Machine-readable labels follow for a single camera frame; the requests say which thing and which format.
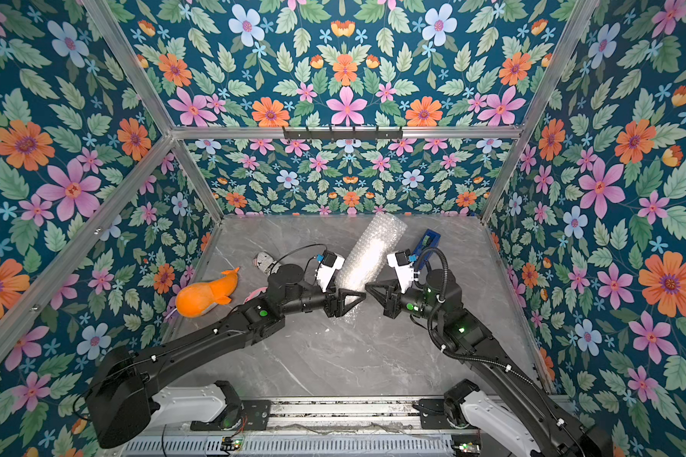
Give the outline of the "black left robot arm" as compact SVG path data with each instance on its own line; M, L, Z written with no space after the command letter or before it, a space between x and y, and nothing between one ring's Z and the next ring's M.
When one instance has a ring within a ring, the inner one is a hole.
M173 400L164 394L167 387L227 353L271 337L284 328L289 314L323 310L339 318L366 297L335 285L323 289L304 277L300 266L284 265L269 276L265 292L205 328L141 352L125 346L108 352L85 395L99 447L121 447L161 422L222 423L230 393L222 383L202 394L182 390Z

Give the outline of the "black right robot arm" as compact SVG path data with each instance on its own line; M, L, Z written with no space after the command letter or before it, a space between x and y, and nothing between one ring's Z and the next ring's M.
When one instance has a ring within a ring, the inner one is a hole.
M441 266L422 275L420 264L429 253ZM610 434L582 424L553 401L466 309L464 293L441 249L425 249L413 263L400 251L390 254L388 262L396 279L370 282L365 291L387 317L407 312L423 319L438 351L468 366L485 384L464 380L444 394L444 415L452 426L478 428L514 456L612 455Z

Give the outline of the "clear bubble wrap sheet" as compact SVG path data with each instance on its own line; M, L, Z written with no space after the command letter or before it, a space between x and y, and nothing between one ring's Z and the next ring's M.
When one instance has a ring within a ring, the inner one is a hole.
M388 265L387 256L396 251L407 228L407 224L394 215L375 215L345 256L343 267L335 276L335 285L345 291L364 293L365 286L375 282Z

